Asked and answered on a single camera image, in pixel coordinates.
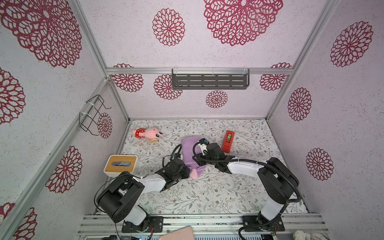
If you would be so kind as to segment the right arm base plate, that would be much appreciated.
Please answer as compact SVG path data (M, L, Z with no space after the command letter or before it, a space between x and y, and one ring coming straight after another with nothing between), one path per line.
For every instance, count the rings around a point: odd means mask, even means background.
M267 220L262 215L242 216L243 229L245 232L279 232L285 231L281 216Z

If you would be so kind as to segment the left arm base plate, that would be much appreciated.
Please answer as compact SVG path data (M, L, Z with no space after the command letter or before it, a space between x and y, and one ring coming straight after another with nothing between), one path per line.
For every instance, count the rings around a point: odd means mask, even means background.
M163 217L146 217L141 224L134 225L124 221L122 233L161 233L163 231Z

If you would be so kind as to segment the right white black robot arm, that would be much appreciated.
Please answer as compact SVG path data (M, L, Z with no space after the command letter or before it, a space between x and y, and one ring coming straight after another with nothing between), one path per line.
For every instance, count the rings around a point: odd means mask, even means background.
M206 139L195 143L192 151L193 159L200 165L213 165L227 174L259 177L268 194L258 214L263 224L278 220L289 204L302 200L298 189L299 180L277 158L261 162L226 155L217 143L209 143Z

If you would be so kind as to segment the pink wrapping paper sheet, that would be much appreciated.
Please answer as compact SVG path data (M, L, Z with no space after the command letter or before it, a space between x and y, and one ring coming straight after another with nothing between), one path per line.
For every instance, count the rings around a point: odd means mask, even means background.
M183 162L190 170L190 178L197 180L205 171L206 165L200 166L194 159L193 146L202 139L201 136L190 136L181 140Z

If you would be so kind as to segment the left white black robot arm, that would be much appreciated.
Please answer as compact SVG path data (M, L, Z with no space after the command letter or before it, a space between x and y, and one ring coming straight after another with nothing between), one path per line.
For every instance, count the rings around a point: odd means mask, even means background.
M124 171L100 187L94 197L95 206L114 223L127 222L134 226L148 225L149 214L138 205L142 194L165 191L180 180L188 179L190 170L182 160L182 145L177 145L168 163L155 174L137 177Z

